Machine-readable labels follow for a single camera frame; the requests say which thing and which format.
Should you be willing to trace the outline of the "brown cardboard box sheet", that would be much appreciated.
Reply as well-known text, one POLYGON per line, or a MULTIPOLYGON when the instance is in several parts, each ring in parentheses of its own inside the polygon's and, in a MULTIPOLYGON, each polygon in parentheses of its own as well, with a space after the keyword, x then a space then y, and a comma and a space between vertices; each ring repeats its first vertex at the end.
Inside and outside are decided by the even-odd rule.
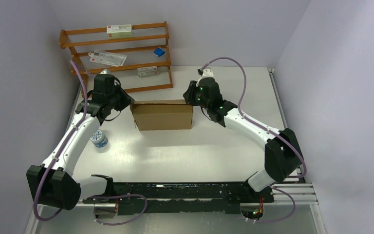
POLYGON ((193 106, 183 99, 136 101, 130 110, 139 131, 192 128, 193 106))

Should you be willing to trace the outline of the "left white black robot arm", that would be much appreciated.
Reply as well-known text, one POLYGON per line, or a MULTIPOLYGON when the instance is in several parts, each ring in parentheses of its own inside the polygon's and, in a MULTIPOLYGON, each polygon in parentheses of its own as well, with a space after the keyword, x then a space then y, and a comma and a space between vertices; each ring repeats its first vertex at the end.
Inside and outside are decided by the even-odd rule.
POLYGON ((112 178, 91 175, 85 179, 73 178, 75 166, 91 136, 110 120, 113 110, 123 111, 134 100, 111 74, 98 74, 90 100, 78 104, 67 133, 53 152, 40 164, 32 165, 26 173, 34 207, 39 204, 71 210, 79 200, 96 196, 104 203, 115 197, 112 178))

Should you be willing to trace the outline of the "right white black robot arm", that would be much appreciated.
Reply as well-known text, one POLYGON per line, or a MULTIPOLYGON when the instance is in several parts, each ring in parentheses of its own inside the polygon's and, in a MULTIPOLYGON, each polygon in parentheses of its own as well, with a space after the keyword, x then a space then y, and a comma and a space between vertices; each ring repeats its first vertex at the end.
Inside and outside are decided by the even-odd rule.
POLYGON ((214 78, 190 81, 183 98, 186 104, 206 110, 211 121, 242 134, 264 151, 263 168, 245 181, 243 195, 247 201, 256 201, 265 187, 284 181, 302 165, 299 143, 291 129, 270 128, 240 113, 236 104, 223 99, 214 78))

